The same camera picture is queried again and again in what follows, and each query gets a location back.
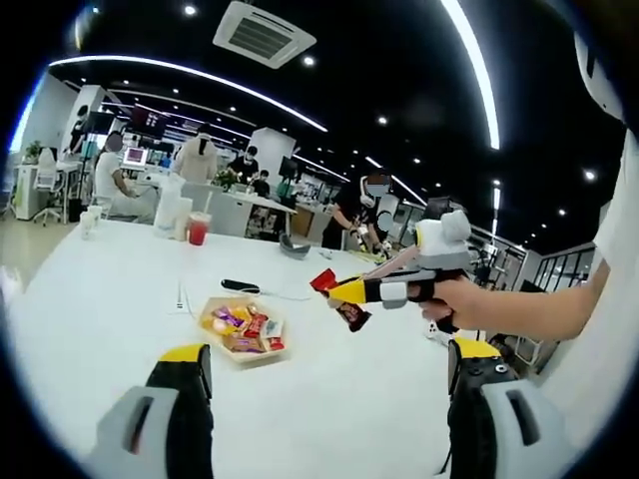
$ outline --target ceiling vent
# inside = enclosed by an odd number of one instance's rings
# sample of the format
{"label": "ceiling vent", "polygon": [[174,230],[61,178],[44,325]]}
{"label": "ceiling vent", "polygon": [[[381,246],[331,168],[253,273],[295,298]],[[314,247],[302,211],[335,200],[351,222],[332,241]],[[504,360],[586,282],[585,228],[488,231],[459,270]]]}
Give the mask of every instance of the ceiling vent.
{"label": "ceiling vent", "polygon": [[314,45],[295,25],[244,2],[231,2],[213,39],[217,45],[273,69]]}

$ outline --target black ceiling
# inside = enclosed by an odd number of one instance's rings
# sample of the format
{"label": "black ceiling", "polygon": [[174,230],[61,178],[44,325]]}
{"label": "black ceiling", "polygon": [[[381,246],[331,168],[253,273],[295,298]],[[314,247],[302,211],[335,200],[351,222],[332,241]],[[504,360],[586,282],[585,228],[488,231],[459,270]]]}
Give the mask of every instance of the black ceiling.
{"label": "black ceiling", "polygon": [[[308,51],[318,61],[313,68],[295,59],[278,70],[213,45],[229,1],[189,3],[198,8],[194,17],[183,14],[182,1],[103,2],[81,51],[67,45],[59,58],[122,54],[196,68],[273,97],[328,132],[232,88],[159,67],[91,62],[55,67],[52,73],[76,83],[86,78],[110,89],[179,98],[258,126],[288,128],[301,155],[340,174],[354,176],[350,165],[363,166],[370,155],[425,199],[454,196],[471,222],[487,230],[492,180],[499,179],[500,236],[528,240],[540,252],[592,240],[599,208],[612,195],[623,128],[586,93],[572,32],[543,3],[503,0],[497,8],[494,0],[459,1],[490,76],[499,151],[489,148],[468,54],[439,0],[255,1],[318,39]],[[136,95],[118,96],[133,103]],[[164,100],[142,103],[175,112]],[[230,106],[237,108],[234,114]],[[220,116],[185,105],[177,113],[211,122]],[[388,117],[386,127],[375,122],[378,115]],[[219,125],[251,134],[249,125],[222,120]],[[596,182],[584,181],[586,168],[596,171]],[[568,211],[565,217],[558,215],[560,208]]]}

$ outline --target black handle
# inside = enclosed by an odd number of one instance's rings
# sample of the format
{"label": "black handle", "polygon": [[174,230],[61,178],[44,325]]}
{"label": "black handle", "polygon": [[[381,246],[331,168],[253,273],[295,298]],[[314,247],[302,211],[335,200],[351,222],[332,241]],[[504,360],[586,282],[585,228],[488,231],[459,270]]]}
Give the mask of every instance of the black handle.
{"label": "black handle", "polygon": [[[452,269],[450,271],[439,270],[435,274],[434,279],[425,279],[423,281],[412,282],[419,286],[419,295],[412,297],[410,300],[413,302],[425,302],[433,299],[435,295],[435,283],[447,281],[449,279],[457,279],[460,276],[466,276],[466,272],[463,269]],[[437,321],[437,328],[447,334],[453,334],[459,331],[458,327],[452,324],[454,312],[447,317]]]}
{"label": "black handle", "polygon": [[222,287],[225,289],[232,289],[240,292],[250,292],[252,294],[260,294],[260,287],[256,284],[249,282],[233,281],[232,279],[223,279],[221,281]]}

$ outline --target white cup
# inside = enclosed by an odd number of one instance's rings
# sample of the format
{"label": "white cup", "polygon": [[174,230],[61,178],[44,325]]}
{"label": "white cup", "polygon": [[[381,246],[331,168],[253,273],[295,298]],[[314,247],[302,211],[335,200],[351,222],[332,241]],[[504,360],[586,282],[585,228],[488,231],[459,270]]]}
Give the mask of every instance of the white cup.
{"label": "white cup", "polygon": [[102,207],[93,205],[87,208],[87,212],[93,218],[93,225],[96,227],[100,223],[100,217],[102,216]]}
{"label": "white cup", "polygon": [[80,213],[80,233],[83,240],[88,240],[91,237],[93,226],[93,216],[89,212]]}

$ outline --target potted plant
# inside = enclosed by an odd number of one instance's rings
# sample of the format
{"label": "potted plant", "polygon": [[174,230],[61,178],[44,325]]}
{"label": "potted plant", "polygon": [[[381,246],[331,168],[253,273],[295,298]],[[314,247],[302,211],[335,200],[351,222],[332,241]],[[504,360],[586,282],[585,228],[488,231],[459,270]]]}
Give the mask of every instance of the potted plant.
{"label": "potted plant", "polygon": [[25,150],[25,162],[27,164],[38,163],[38,157],[42,151],[42,144],[36,140]]}
{"label": "potted plant", "polygon": [[213,184],[224,188],[225,192],[227,192],[237,182],[238,175],[231,169],[218,171],[213,179]]}

